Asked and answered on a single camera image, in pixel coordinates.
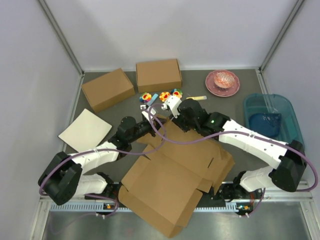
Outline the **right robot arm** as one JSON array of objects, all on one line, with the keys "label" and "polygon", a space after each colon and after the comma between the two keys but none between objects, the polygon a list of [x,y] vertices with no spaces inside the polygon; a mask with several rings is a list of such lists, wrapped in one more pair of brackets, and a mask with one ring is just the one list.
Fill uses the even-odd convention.
[{"label": "right robot arm", "polygon": [[172,121],[184,132],[194,130],[203,137],[218,134],[214,139],[237,147],[267,163],[266,167],[242,171],[234,179],[233,192],[245,198],[262,188],[277,187],[286,192],[296,192],[307,167],[302,158],[305,153],[301,142],[290,143],[272,140],[238,124],[230,117],[208,113],[194,99],[181,100],[171,96],[166,100]]}]

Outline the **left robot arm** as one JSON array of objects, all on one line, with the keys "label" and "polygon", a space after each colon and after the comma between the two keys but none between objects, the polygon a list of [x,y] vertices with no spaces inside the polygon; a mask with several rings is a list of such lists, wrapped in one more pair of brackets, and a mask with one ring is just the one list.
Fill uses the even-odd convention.
[{"label": "left robot arm", "polygon": [[115,162],[131,153],[132,143],[150,134],[155,136],[166,119],[136,122],[124,117],[116,133],[94,149],[66,154],[57,153],[38,180],[40,193],[48,195],[57,205],[63,205],[74,197],[97,194],[109,198],[114,191],[111,179],[105,173],[87,173],[103,164]]}]

